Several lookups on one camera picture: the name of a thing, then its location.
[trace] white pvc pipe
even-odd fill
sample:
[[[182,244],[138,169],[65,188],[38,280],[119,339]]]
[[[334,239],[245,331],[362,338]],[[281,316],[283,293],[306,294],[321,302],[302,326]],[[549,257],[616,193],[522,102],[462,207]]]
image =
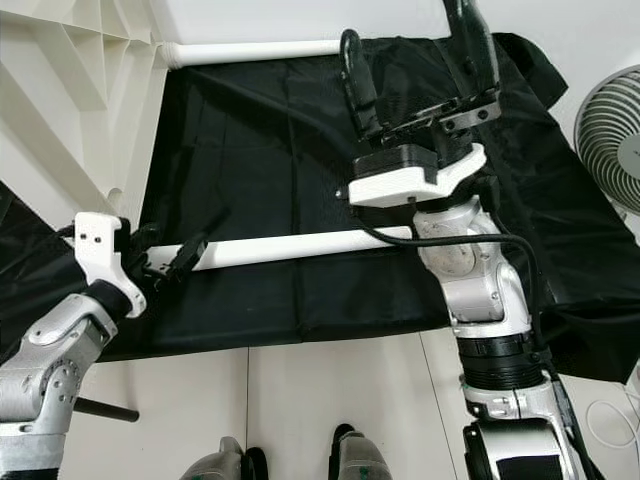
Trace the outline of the white pvc pipe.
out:
[[[180,45],[166,42],[160,47],[160,51],[169,69],[177,70],[188,65],[333,55],[340,51],[340,41],[214,43],[210,45]]]
[[[387,227],[376,230],[392,237],[411,238],[409,227]],[[193,270],[233,267],[250,263],[273,262],[391,246],[376,240],[362,230],[210,242],[200,262]],[[181,245],[164,245],[150,248],[147,254],[152,268],[159,269],[162,265],[168,265],[180,247]]]

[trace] floor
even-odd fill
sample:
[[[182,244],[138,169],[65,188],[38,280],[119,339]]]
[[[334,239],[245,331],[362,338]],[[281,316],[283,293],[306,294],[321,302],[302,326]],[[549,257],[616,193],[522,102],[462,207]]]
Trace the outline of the floor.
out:
[[[449,329],[99,364],[83,395],[138,408],[141,418],[76,414],[60,478],[177,480],[232,435],[265,450],[273,479],[325,480],[333,429],[350,422],[376,442],[395,479],[467,479],[459,373]],[[565,380],[583,426],[587,407],[605,399],[637,427],[621,385]],[[592,420],[610,442],[631,438],[607,407]],[[583,433],[608,479],[640,477],[633,447],[613,450]]]

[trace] robotic arm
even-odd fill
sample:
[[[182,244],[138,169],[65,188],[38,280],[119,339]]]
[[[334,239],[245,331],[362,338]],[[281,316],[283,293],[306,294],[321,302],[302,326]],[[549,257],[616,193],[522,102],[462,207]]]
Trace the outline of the robotic arm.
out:
[[[452,38],[440,48],[461,80],[463,96],[418,111],[401,125],[379,122],[358,35],[343,33],[346,97],[360,138],[375,149],[354,160],[349,202],[357,208],[411,204],[416,210],[413,223],[421,240],[364,228],[391,244],[418,247],[440,281],[464,371],[467,409],[476,418],[463,432],[470,478],[577,479],[570,443],[587,478],[598,478],[540,332],[533,250],[494,223],[497,182],[481,175],[484,149],[471,141],[470,127],[500,115],[493,40],[472,0],[444,3]],[[412,143],[420,129],[430,131],[435,151]],[[529,256],[531,313],[520,278],[497,242],[516,243]]]
[[[152,272],[141,268],[150,246],[142,233],[134,246],[127,220],[76,215],[75,256],[89,287],[34,323],[0,368],[1,478],[57,477],[84,375],[118,333],[117,323],[146,309],[138,285],[149,282],[157,290],[180,278],[206,247],[203,237],[194,237],[162,272]]]

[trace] white fan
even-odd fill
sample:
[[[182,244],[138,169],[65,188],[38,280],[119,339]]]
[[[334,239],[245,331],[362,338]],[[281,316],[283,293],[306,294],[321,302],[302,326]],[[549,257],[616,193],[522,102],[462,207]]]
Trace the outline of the white fan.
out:
[[[575,132],[578,155],[596,183],[619,206],[640,215],[640,65],[591,92]]]

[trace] black tablecloth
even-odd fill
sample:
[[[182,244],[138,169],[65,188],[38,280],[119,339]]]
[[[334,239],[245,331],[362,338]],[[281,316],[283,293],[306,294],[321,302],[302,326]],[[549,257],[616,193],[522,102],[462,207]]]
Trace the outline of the black tablecloth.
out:
[[[640,350],[640,249],[547,112],[564,91],[561,77],[532,44],[514,35],[496,38],[503,115],[476,135],[501,182],[500,217],[536,250],[543,327],[561,370],[624,380]],[[365,50],[381,114],[392,123],[457,95],[431,40],[372,40]],[[430,144],[428,136],[416,141]],[[352,229],[348,205],[335,191],[351,179],[352,159],[368,151],[351,125],[337,56],[171,72],[142,222],[158,223],[164,244],[203,229],[212,240]],[[368,215],[376,225],[410,224],[411,212]],[[13,236],[6,229],[0,240],[19,245],[20,229]],[[528,283],[524,259],[506,254]],[[6,348],[79,288],[82,276],[70,254],[50,255],[3,285]],[[124,322],[103,360],[447,323],[439,285],[415,251],[380,249],[193,274],[144,318]]]

